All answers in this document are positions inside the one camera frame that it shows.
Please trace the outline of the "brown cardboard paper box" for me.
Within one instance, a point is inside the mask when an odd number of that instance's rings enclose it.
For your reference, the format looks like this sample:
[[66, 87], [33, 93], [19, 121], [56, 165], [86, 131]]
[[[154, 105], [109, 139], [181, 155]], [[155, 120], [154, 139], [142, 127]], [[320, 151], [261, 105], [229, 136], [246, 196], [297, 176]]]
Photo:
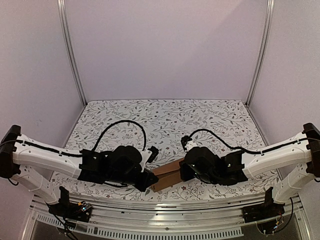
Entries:
[[181, 158], [152, 170], [153, 174], [158, 178], [158, 182], [151, 186], [153, 192], [159, 192], [182, 182], [180, 162], [183, 160], [184, 158]]

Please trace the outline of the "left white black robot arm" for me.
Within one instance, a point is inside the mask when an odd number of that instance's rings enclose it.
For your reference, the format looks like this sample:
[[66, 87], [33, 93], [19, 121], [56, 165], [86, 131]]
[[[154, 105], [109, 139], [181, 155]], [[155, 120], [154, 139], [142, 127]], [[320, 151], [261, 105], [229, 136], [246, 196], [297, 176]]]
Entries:
[[92, 149], [67, 150], [35, 141], [12, 125], [0, 142], [0, 176], [17, 181], [29, 191], [54, 205], [63, 216], [74, 213], [74, 205], [63, 195], [66, 191], [53, 186], [35, 168], [59, 172], [79, 181], [99, 185], [114, 183], [117, 187], [131, 185], [140, 192], [158, 182], [146, 169], [159, 151], [155, 147], [139, 151], [120, 145], [114, 150], [96, 152]]

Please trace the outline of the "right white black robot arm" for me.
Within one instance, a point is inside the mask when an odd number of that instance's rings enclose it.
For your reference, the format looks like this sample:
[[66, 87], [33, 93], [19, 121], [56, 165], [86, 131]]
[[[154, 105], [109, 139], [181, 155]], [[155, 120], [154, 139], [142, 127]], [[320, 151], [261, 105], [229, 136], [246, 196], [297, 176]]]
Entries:
[[296, 165], [271, 189], [271, 198], [259, 206], [262, 218], [269, 218], [306, 184], [320, 176], [320, 131], [312, 123], [290, 139], [259, 150], [230, 146], [232, 152], [219, 157], [205, 146], [198, 146], [191, 135], [181, 139], [186, 153], [179, 164], [180, 178], [194, 178], [205, 184], [233, 186], [264, 172]]

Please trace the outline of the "floral patterned table mat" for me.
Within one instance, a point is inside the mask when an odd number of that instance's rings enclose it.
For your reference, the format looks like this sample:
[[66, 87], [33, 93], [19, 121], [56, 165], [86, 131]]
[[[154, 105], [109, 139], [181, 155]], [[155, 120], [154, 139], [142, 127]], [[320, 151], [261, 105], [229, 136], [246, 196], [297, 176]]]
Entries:
[[[96, 148], [114, 150], [120, 145], [154, 146], [157, 158], [147, 166], [152, 170], [184, 157], [181, 138], [193, 135], [199, 146], [224, 156], [241, 146], [257, 150], [264, 146], [252, 118], [239, 100], [104, 100], [85, 107], [67, 144], [69, 150]], [[132, 186], [87, 183], [54, 172], [51, 182], [76, 195], [131, 201], [169, 202], [225, 199], [264, 193], [279, 181], [276, 170], [264, 172], [233, 186], [204, 184], [197, 179], [181, 182], [159, 192], [140, 192]]]

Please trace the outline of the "aluminium front rail frame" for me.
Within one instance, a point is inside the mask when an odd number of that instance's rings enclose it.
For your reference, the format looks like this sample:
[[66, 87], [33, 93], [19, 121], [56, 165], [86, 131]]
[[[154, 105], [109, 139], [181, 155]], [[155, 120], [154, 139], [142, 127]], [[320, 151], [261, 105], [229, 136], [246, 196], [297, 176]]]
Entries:
[[89, 222], [72, 232], [80, 240], [311, 240], [298, 196], [285, 205], [280, 232], [263, 235], [258, 222], [245, 222], [242, 208], [260, 204], [262, 194], [198, 201], [138, 201], [71, 194], [93, 205]]

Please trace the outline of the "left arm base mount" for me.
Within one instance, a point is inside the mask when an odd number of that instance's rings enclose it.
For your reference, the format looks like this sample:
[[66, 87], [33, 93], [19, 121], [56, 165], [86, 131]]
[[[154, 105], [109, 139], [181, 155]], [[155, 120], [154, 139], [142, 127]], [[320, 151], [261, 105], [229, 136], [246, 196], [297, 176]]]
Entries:
[[71, 219], [75, 221], [80, 221], [88, 223], [90, 221], [93, 205], [85, 201], [78, 203], [68, 202], [56, 204], [48, 204], [48, 211], [50, 214], [57, 217], [62, 217], [64, 220]]

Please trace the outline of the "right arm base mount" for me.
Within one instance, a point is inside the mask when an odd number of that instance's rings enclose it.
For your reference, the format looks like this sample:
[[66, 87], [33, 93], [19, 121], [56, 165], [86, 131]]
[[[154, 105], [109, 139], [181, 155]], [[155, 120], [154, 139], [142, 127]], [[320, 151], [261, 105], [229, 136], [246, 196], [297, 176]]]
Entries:
[[245, 223], [261, 221], [273, 218], [285, 213], [285, 204], [263, 202], [260, 204], [245, 206], [241, 209]]

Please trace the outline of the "right aluminium corner post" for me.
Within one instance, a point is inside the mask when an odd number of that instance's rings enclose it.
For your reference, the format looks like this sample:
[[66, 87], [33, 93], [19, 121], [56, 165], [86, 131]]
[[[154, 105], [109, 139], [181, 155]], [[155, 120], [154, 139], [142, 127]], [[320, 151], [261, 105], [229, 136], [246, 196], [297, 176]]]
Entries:
[[272, 27], [272, 20], [273, 20], [273, 14], [274, 14], [274, 7], [275, 7], [275, 1], [274, 0], [268, 0], [267, 6], [266, 6], [266, 14], [265, 14], [265, 20], [263, 25], [263, 31], [262, 31], [262, 38], [261, 43], [258, 51], [258, 57], [255, 64], [252, 81], [249, 87], [249, 91], [246, 97], [245, 105], [249, 108], [253, 102], [253, 98], [256, 92], [256, 88], [258, 85], [258, 81], [260, 78], [260, 74], [263, 67], [263, 62], [265, 59], [265, 54], [268, 47], [268, 41], [269, 36], [271, 32]]

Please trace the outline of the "aluminium corner post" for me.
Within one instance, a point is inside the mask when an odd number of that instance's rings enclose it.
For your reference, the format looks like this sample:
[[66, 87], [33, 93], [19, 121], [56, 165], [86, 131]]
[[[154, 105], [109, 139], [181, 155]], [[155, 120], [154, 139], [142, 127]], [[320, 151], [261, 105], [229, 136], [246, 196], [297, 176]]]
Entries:
[[275, 1], [274, 0], [268, 0], [267, 6], [266, 6], [266, 14], [265, 14], [265, 20], [263, 25], [263, 31], [262, 31], [262, 38], [261, 43], [258, 51], [258, 57], [255, 64], [252, 81], [249, 87], [249, 91], [246, 97], [245, 105], [249, 108], [253, 102], [253, 98], [256, 92], [256, 88], [258, 85], [258, 81], [260, 78], [260, 74], [263, 67], [263, 62], [265, 59], [265, 54], [268, 47], [268, 41], [269, 36], [271, 32], [272, 27], [272, 20], [273, 20], [273, 14], [274, 14], [274, 7], [275, 7]]
[[72, 45], [72, 39], [71, 39], [67, 11], [66, 11], [66, 1], [57, 0], [57, 8], [58, 8], [62, 35], [63, 35], [64, 44], [67, 52], [67, 57], [69, 60], [71, 73], [73, 76], [73, 80], [74, 80], [75, 87], [76, 87], [79, 99], [81, 101], [81, 104], [85, 107], [88, 104], [88, 101], [85, 95], [83, 84], [81, 82], [80, 73], [78, 70], [77, 61], [75, 58], [75, 53]]

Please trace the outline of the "left aluminium corner post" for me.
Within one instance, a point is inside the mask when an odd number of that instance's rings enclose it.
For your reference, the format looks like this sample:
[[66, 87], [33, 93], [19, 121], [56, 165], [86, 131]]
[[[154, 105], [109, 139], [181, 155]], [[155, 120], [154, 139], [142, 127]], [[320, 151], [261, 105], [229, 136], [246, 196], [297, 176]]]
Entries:
[[81, 104], [85, 107], [88, 104], [88, 101], [85, 95], [83, 84], [81, 82], [80, 73], [78, 70], [77, 61], [75, 58], [75, 53], [72, 45], [72, 39], [71, 39], [67, 11], [66, 11], [66, 1], [57, 0], [57, 8], [58, 8], [62, 35], [63, 35], [64, 44], [67, 52], [67, 57], [69, 60], [71, 73], [73, 76], [73, 80], [74, 80], [75, 87], [76, 87], [79, 99], [81, 101]]

